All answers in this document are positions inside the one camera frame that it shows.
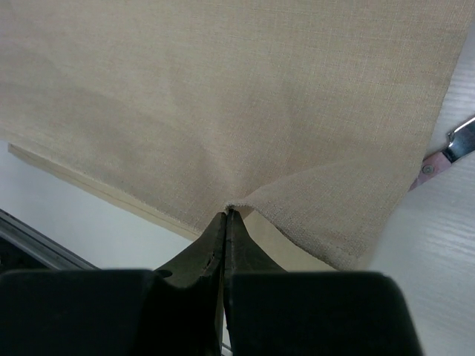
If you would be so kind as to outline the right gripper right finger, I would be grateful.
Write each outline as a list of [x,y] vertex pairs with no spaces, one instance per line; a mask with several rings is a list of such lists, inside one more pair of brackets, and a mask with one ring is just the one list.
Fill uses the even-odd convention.
[[225,311],[234,355],[421,355],[400,288],[376,272],[288,272],[226,225]]

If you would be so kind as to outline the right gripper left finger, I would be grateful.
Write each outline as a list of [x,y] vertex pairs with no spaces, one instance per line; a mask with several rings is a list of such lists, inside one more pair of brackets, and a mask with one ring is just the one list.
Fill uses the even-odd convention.
[[219,355],[223,242],[218,214],[156,270],[1,273],[3,355]]

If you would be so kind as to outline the beige cloth napkin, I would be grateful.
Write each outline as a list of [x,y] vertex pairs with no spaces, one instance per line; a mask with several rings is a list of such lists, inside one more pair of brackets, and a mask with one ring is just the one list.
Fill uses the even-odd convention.
[[1,138],[195,239],[258,212],[340,270],[416,178],[472,1],[3,1]]

